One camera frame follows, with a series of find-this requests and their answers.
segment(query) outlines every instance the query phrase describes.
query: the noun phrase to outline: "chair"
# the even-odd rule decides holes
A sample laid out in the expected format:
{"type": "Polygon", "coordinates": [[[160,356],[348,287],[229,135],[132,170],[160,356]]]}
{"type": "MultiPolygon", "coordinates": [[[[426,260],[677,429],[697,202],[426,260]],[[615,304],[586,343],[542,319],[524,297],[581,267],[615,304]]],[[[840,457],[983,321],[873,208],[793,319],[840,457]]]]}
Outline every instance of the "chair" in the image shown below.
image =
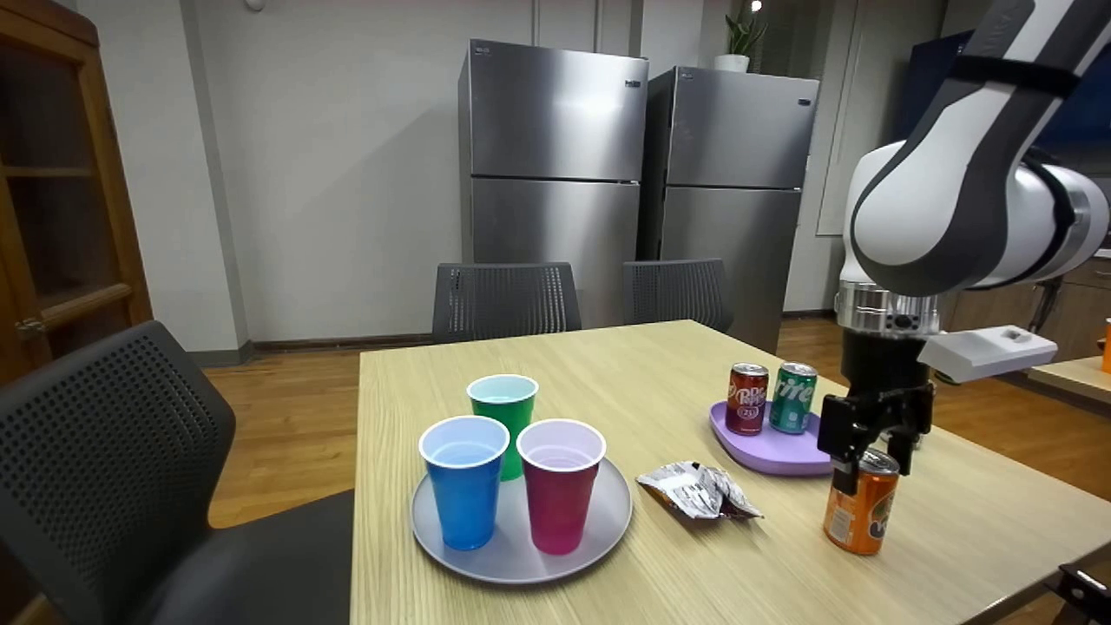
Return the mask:
{"type": "Polygon", "coordinates": [[[442,262],[438,339],[516,337],[581,330],[568,262],[442,262]]]}
{"type": "Polygon", "coordinates": [[[236,417],[160,321],[0,391],[0,542],[81,625],[348,620],[351,494],[207,527],[236,417]]]}
{"type": "Polygon", "coordinates": [[[729,330],[722,260],[626,260],[633,321],[697,319],[729,330]]]}

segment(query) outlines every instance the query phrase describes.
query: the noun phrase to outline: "blue cup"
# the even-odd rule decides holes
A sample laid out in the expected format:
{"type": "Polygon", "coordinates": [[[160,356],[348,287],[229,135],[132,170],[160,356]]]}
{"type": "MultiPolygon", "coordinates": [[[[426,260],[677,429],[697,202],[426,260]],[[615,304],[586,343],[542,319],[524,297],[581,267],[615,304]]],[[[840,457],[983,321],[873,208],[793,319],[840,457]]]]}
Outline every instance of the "blue cup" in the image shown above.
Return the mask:
{"type": "Polygon", "coordinates": [[[512,429],[487,417],[447,417],[419,434],[419,455],[438,498],[447,549],[481,549],[492,538],[499,457],[512,429]]]}

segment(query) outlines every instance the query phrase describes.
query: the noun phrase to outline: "green soda can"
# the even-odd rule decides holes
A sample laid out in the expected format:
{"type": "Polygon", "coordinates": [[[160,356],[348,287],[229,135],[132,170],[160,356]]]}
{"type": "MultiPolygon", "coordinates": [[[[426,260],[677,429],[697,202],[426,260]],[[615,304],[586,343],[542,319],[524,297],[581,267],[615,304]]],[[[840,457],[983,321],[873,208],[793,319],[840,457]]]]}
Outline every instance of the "green soda can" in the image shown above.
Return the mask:
{"type": "Polygon", "coordinates": [[[803,361],[785,361],[777,369],[777,383],[775,383],[775,403],[772,403],[772,429],[780,434],[804,434],[810,427],[810,399],[812,390],[818,385],[818,376],[803,365],[803,361]]]}

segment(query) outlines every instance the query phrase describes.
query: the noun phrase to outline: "stainless steel refrigerator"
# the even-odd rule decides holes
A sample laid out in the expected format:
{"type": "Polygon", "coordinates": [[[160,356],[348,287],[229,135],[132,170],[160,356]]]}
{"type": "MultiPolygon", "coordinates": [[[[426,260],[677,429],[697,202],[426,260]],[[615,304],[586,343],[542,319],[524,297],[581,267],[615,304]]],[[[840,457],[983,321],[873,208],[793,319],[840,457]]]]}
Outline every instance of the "stainless steel refrigerator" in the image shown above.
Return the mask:
{"type": "Polygon", "coordinates": [[[725,260],[733,334],[775,349],[817,79],[677,67],[648,84],[638,258],[725,260]]]}
{"type": "Polygon", "coordinates": [[[461,79],[461,249],[568,260],[582,321],[611,321],[634,258],[647,63],[472,42],[461,79]]]}

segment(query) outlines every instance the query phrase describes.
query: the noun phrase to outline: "wrapper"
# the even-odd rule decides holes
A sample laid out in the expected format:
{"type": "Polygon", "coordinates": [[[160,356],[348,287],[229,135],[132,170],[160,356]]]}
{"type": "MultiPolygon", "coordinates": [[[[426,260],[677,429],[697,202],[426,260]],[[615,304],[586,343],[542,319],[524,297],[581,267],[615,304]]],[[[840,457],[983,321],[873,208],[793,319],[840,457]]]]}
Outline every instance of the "wrapper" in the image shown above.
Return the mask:
{"type": "Polygon", "coordinates": [[[686,521],[760,518],[722,469],[701,461],[671,461],[638,475],[638,483],[686,521]]]}

